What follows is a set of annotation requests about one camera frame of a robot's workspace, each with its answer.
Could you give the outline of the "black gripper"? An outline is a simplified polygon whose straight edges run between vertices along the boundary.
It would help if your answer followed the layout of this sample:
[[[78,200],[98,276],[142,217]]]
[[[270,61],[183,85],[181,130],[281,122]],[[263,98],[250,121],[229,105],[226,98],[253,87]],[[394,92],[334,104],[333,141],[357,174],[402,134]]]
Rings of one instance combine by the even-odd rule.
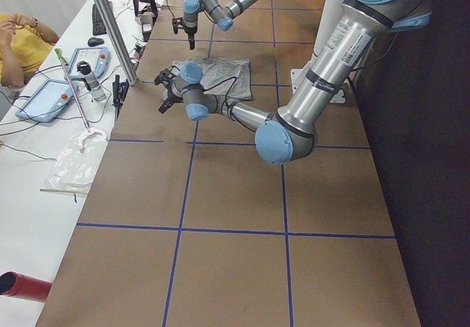
[[[164,85],[166,88],[166,93],[164,95],[164,102],[158,109],[160,113],[166,113],[166,111],[168,111],[169,108],[174,105],[174,103],[181,103],[184,101],[181,92],[183,88],[182,82],[172,80],[171,82],[165,82]]]
[[[194,50],[195,49],[195,35],[198,31],[198,28],[197,27],[186,27],[184,29],[184,31],[186,32],[187,36],[188,36],[188,41],[189,41],[189,49],[190,50]]]

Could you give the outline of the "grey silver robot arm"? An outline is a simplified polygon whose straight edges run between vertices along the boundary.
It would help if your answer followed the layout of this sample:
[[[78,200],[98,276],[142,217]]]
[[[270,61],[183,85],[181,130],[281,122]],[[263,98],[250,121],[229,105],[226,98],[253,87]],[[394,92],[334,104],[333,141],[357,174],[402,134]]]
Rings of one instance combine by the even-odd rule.
[[[269,113],[228,95],[212,95],[202,84],[199,65],[160,71],[154,82],[167,91],[160,112],[175,103],[190,120],[224,115],[255,134],[258,155],[274,165],[307,157],[317,145],[315,123],[354,70],[373,40],[387,32],[418,29],[430,21],[432,0],[343,0],[342,15],[317,57],[297,78],[289,103]]]
[[[172,20],[173,32],[183,29],[187,34],[189,49],[195,48],[195,34],[198,31],[198,16],[201,12],[207,14],[221,30],[229,30],[234,19],[258,0],[232,0],[222,6],[219,0],[184,0],[183,16]]]

